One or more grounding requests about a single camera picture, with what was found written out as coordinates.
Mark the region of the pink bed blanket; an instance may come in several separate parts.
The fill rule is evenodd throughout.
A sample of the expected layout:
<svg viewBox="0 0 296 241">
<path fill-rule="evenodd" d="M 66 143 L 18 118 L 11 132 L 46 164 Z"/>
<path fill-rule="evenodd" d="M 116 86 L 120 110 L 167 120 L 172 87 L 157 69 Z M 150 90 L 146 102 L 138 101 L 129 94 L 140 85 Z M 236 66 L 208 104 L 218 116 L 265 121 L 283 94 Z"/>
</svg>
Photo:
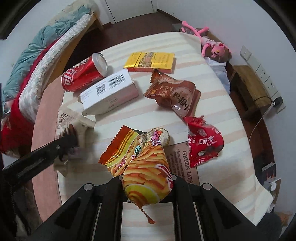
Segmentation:
<svg viewBox="0 0 296 241">
<path fill-rule="evenodd" d="M 57 115 L 63 96 L 61 77 L 58 77 L 46 87 L 43 93 L 34 125 L 33 151 L 55 139 Z M 35 176 L 32 184 L 40 218 L 45 221 L 61 206 L 57 172 L 53 165 Z"/>
</svg>

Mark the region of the orange chips snack bag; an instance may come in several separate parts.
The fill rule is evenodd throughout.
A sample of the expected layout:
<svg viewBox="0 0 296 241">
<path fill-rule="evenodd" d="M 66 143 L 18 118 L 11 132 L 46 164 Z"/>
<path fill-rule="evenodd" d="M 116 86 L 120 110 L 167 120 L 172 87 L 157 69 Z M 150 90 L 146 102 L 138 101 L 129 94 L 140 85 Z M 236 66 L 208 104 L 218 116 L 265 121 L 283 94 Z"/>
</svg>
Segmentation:
<svg viewBox="0 0 296 241">
<path fill-rule="evenodd" d="M 126 197 L 140 210 L 159 203 L 173 189 L 164 150 L 169 142 L 170 134 L 164 128 L 139 134 L 122 126 L 99 159 L 112 176 L 122 177 Z"/>
</svg>

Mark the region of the yellow book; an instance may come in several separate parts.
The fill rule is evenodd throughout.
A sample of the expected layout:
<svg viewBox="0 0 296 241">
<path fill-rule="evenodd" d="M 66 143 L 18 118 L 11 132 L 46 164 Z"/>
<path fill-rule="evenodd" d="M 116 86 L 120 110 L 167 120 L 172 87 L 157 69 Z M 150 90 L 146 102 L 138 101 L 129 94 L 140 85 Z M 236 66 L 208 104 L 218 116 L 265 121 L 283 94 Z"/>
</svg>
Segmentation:
<svg viewBox="0 0 296 241">
<path fill-rule="evenodd" d="M 126 61 L 123 68 L 130 72 L 153 72 L 158 69 L 163 73 L 173 71 L 175 54 L 165 52 L 135 52 Z"/>
</svg>

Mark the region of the wooden bedside stool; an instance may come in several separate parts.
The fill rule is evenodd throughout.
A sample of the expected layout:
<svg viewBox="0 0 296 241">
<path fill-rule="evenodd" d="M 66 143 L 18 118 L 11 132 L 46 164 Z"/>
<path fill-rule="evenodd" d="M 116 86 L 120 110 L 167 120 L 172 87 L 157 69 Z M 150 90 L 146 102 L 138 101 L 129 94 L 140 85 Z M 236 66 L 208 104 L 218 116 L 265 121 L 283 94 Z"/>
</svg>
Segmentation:
<svg viewBox="0 0 296 241">
<path fill-rule="evenodd" d="M 263 83 L 248 65 L 235 65 L 230 77 L 231 89 L 236 90 L 246 108 L 244 119 L 264 112 L 271 106 L 271 99 Z"/>
</svg>

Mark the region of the teal quilt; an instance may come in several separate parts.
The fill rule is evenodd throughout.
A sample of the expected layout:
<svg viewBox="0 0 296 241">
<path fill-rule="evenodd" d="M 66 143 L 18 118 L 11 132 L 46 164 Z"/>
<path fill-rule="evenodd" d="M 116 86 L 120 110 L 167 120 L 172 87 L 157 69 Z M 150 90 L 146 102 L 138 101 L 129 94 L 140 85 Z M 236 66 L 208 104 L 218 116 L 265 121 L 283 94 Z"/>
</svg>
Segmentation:
<svg viewBox="0 0 296 241">
<path fill-rule="evenodd" d="M 78 5 L 69 13 L 63 12 L 51 22 L 41 28 L 37 34 L 25 45 L 25 37 L 29 35 L 29 28 L 12 40 L 1 42 L 1 99 L 9 101 L 15 99 L 20 92 L 21 84 L 28 75 L 31 66 L 41 52 L 47 49 L 55 40 L 63 36 L 67 30 L 76 25 L 77 21 L 91 8 L 84 4 Z"/>
</svg>

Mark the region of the red blanket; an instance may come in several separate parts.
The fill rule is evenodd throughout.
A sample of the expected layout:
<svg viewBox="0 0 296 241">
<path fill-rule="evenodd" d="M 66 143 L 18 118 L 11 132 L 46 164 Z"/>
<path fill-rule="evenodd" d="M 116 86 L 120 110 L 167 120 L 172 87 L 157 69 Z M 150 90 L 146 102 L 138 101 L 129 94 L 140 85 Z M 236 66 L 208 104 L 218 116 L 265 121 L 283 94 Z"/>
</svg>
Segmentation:
<svg viewBox="0 0 296 241">
<path fill-rule="evenodd" d="M 30 77 L 35 70 L 36 66 L 50 50 L 50 48 L 58 41 L 56 39 L 48 47 L 46 47 L 33 62 L 30 67 L 29 73 L 25 76 L 22 81 L 21 88 L 16 98 L 14 99 L 11 112 L 6 119 L 3 128 L 1 130 L 1 152 L 8 155 L 9 151 L 14 152 L 21 146 L 31 146 L 33 137 L 34 124 L 28 121 L 21 113 L 19 108 L 20 95 L 24 88 L 28 84 Z"/>
</svg>

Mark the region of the red cola can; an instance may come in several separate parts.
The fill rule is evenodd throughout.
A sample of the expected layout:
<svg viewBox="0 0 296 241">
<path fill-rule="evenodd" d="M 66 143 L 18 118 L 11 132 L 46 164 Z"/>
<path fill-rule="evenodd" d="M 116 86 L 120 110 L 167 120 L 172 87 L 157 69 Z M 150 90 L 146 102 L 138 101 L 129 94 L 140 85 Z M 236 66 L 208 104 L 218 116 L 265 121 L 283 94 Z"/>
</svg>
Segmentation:
<svg viewBox="0 0 296 241">
<path fill-rule="evenodd" d="M 76 92 L 93 82 L 102 80 L 108 74 L 108 64 L 101 53 L 93 53 L 87 59 L 66 70 L 61 76 L 65 91 Z"/>
</svg>

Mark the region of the pink panther plush toy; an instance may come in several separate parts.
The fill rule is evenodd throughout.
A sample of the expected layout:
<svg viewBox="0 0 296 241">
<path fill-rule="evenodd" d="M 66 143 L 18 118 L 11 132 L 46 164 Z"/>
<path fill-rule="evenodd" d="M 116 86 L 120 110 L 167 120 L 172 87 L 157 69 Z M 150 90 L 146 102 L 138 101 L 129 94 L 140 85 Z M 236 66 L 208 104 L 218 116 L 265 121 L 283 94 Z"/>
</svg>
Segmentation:
<svg viewBox="0 0 296 241">
<path fill-rule="evenodd" d="M 227 62 L 231 59 L 231 51 L 224 43 L 212 40 L 205 35 L 205 33 L 209 32 L 208 27 L 197 30 L 186 21 L 182 21 L 181 31 L 184 33 L 189 31 L 189 34 L 199 38 L 201 42 L 201 55 L 203 57 L 209 57 L 219 63 Z"/>
</svg>

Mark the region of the white cardboard box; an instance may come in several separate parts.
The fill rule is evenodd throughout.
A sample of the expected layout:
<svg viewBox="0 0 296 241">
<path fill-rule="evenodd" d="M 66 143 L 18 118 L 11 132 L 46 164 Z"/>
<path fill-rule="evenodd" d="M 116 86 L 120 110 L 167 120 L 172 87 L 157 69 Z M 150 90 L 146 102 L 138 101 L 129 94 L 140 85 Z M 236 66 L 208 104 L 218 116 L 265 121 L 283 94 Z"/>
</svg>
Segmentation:
<svg viewBox="0 0 296 241">
<path fill-rule="evenodd" d="M 104 78 L 80 94 L 82 115 L 98 115 L 138 97 L 138 90 L 127 69 Z"/>
</svg>

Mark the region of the checkered grey pillow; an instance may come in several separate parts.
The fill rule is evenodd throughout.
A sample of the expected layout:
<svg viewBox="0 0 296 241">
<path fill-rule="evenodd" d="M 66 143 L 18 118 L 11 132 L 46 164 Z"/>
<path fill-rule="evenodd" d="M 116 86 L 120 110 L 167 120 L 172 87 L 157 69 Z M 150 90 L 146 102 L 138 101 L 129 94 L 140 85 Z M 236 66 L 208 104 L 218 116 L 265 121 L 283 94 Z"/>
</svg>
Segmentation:
<svg viewBox="0 0 296 241">
<path fill-rule="evenodd" d="M 57 62 L 62 52 L 70 45 L 70 43 L 80 34 L 91 22 L 93 15 L 83 15 L 76 24 L 60 37 L 55 44 L 48 50 L 44 57 L 39 61 L 29 82 L 20 94 L 18 107 L 21 114 L 31 123 L 36 120 L 37 112 L 41 102 L 42 94 L 49 82 L 53 68 L 57 66 Z"/>
</svg>

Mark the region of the white paper wrapper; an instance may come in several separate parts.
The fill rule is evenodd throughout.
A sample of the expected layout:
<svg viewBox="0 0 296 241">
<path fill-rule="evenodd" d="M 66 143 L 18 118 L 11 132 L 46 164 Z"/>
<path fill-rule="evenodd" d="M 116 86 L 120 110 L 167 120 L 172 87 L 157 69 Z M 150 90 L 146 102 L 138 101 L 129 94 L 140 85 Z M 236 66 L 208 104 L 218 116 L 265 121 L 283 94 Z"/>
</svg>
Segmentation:
<svg viewBox="0 0 296 241">
<path fill-rule="evenodd" d="M 73 134 L 78 142 L 70 147 L 62 157 L 57 157 L 54 160 L 54 169 L 60 172 L 64 177 L 66 177 L 69 172 L 70 161 L 82 159 L 85 153 L 86 131 L 94 128 L 94 126 L 94 119 L 83 116 L 72 104 L 69 104 L 69 106 L 66 104 L 60 106 L 55 138 L 58 139 L 67 134 Z"/>
</svg>

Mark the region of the red snack wrapper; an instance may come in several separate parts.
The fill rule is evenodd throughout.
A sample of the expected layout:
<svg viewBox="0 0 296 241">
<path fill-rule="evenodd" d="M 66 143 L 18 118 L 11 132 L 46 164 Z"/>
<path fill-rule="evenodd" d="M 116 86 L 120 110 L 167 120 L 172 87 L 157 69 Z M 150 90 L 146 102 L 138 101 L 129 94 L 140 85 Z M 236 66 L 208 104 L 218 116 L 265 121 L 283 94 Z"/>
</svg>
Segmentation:
<svg viewBox="0 0 296 241">
<path fill-rule="evenodd" d="M 222 133 L 206 123 L 203 116 L 186 116 L 184 122 L 188 127 L 190 167 L 194 168 L 217 157 L 224 148 Z"/>
</svg>

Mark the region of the black charger plug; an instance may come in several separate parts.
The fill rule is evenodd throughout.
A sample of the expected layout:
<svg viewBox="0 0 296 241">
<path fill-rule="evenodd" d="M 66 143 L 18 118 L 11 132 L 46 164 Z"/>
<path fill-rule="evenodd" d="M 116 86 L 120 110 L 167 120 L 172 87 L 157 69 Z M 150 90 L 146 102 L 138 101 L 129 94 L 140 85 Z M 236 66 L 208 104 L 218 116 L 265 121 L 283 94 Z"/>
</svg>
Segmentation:
<svg viewBox="0 0 296 241">
<path fill-rule="evenodd" d="M 276 108 L 278 106 L 280 106 L 283 103 L 283 99 L 282 97 L 277 97 L 272 101 L 273 107 Z"/>
</svg>

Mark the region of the brown snack wrapper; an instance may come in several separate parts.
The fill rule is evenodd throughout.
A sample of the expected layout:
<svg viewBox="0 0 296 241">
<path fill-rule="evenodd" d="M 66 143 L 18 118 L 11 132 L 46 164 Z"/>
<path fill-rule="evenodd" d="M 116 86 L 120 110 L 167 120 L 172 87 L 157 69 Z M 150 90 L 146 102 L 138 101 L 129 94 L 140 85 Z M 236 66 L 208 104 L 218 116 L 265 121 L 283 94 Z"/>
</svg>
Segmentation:
<svg viewBox="0 0 296 241">
<path fill-rule="evenodd" d="M 176 80 L 155 69 L 144 96 L 155 99 L 159 106 L 171 108 L 179 117 L 185 118 L 194 114 L 201 92 L 193 82 Z"/>
</svg>

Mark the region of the brown green life label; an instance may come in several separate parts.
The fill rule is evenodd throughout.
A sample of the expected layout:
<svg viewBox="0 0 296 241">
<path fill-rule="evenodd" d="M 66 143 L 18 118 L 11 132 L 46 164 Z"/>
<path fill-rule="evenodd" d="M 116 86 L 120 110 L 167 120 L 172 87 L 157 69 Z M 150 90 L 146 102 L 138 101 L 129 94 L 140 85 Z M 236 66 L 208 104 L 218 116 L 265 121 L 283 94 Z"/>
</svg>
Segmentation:
<svg viewBox="0 0 296 241">
<path fill-rule="evenodd" d="M 171 173 L 183 178 L 186 182 L 200 185 L 197 168 L 191 168 L 189 145 L 182 142 L 164 147 Z"/>
</svg>

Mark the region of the striped bed mattress cover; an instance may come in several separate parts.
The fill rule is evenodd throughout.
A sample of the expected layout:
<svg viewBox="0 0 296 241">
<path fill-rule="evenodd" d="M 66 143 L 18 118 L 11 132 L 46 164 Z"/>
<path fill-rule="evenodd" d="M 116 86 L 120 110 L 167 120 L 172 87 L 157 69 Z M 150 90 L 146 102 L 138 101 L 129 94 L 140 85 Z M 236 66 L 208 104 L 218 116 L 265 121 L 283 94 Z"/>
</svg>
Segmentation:
<svg viewBox="0 0 296 241">
<path fill-rule="evenodd" d="M 224 148 L 219 156 L 194 169 L 178 169 L 195 183 L 210 183 L 241 213 L 257 225 L 271 204 L 272 197 L 255 176 L 253 157 L 240 115 L 219 78 L 200 54 L 198 38 L 180 32 L 161 33 L 130 40 L 102 52 L 113 72 L 121 70 L 134 52 L 172 52 L 176 66 L 173 77 L 196 85 L 201 98 L 194 109 L 195 116 L 222 133 Z M 170 145 L 187 141 L 187 126 L 170 109 L 163 108 L 153 99 L 144 97 L 150 85 L 151 74 L 132 72 L 138 89 L 137 98 L 101 115 L 92 115 L 95 127 L 85 133 L 85 156 L 69 161 L 67 174 L 58 173 L 62 202 L 66 202 L 82 185 L 107 183 L 112 175 L 99 164 L 99 158 L 122 126 L 147 132 L 155 127 L 166 129 Z"/>
</svg>

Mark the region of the white door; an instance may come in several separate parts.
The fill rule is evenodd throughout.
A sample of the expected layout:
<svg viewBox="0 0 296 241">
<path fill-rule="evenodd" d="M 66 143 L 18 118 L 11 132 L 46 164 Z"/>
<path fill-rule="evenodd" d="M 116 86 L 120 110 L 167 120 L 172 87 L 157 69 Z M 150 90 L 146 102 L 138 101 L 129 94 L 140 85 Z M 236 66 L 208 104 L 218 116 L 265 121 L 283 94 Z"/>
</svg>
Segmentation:
<svg viewBox="0 0 296 241">
<path fill-rule="evenodd" d="M 151 0 L 106 0 L 116 23 L 154 12 Z"/>
</svg>

